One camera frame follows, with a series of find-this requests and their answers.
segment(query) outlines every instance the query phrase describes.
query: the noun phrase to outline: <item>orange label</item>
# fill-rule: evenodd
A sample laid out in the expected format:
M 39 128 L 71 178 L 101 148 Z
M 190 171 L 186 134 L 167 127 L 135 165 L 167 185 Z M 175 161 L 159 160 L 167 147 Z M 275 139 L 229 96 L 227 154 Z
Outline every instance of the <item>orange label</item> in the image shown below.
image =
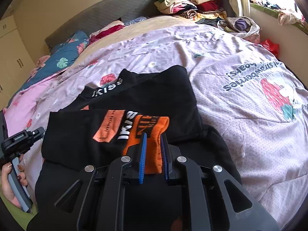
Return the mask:
M 86 105 L 84 108 L 82 108 L 81 110 L 89 110 L 89 105 Z
M 102 125 L 93 136 L 97 142 L 110 142 L 116 135 L 125 110 L 108 110 Z

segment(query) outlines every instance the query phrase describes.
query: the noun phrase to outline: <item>pink duvet cover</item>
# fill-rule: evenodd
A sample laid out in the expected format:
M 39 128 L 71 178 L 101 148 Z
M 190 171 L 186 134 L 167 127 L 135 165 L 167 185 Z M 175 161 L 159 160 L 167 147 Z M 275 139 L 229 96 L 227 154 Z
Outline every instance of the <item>pink duvet cover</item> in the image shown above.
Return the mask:
M 14 96 L 10 106 L 4 109 L 8 136 L 12 136 L 31 126 L 31 117 L 36 110 L 37 102 L 58 75 L 53 74 L 29 88 L 18 92 Z

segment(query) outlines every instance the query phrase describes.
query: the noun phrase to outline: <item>strawberry graphic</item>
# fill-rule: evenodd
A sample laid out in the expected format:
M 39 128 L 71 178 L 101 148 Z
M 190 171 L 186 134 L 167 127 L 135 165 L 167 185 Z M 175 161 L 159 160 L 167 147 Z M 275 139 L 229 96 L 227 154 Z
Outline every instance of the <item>strawberry graphic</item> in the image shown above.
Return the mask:
M 279 113 L 283 114 L 285 119 L 294 119 L 294 114 L 296 110 L 293 108 L 290 103 L 288 96 L 283 96 L 280 91 L 286 90 L 285 86 L 289 86 L 286 82 L 283 81 L 283 75 L 279 72 L 270 74 L 267 78 L 263 78 L 260 81 L 262 90 L 268 100 L 268 102 L 272 105 L 272 107 Z
M 28 121 L 28 123 L 27 123 L 27 129 L 28 129 L 29 127 L 31 127 L 31 125 L 32 125 L 32 119 L 30 119 L 30 120 Z
M 116 76 L 113 73 L 103 76 L 100 80 L 100 86 L 102 87 L 103 85 L 112 82 L 115 78 Z
M 281 107 L 283 107 L 285 104 L 291 105 L 289 98 L 284 97 L 279 93 L 279 90 L 281 90 L 282 88 L 276 83 L 271 84 L 267 81 L 266 78 L 263 78 L 261 80 L 261 87 L 269 103 L 279 113 L 283 113 Z
M 91 61 L 91 62 L 88 64 L 87 68 L 89 69 L 90 67 L 92 67 L 93 65 L 95 65 L 95 64 L 97 64 L 97 63 L 98 63 L 98 60 Z

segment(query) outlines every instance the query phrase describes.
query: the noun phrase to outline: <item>beige blanket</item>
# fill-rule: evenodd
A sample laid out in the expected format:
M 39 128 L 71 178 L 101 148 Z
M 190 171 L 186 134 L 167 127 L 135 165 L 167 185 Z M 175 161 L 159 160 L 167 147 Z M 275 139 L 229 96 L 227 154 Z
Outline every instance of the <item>beige blanket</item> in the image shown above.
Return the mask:
M 148 33 L 153 30 L 162 29 L 170 26 L 194 26 L 195 23 L 192 21 L 185 21 L 179 18 L 175 18 L 172 16 L 158 16 L 154 18 L 147 19 L 145 21 L 141 21 L 129 26 L 124 27 L 123 29 L 116 31 L 96 42 L 88 46 L 81 55 L 77 58 L 75 63 L 70 67 L 75 67 L 76 65 L 80 64 L 88 55 L 91 55 L 102 49 L 107 47 L 111 44 L 129 40 L 135 38 L 136 36 Z

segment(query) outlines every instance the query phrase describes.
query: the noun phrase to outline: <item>gray handle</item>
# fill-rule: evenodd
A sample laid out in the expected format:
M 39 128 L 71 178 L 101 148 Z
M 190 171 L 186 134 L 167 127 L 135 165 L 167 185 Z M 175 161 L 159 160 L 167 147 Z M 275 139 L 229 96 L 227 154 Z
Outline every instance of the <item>gray handle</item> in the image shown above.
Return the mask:
M 16 196 L 21 208 L 24 212 L 28 213 L 31 210 L 32 201 L 30 199 L 30 194 L 25 186 L 22 186 L 17 179 L 17 172 L 19 164 L 18 157 L 14 158 L 12 161 L 12 171 L 8 175 L 9 183 L 12 188 L 14 195 Z

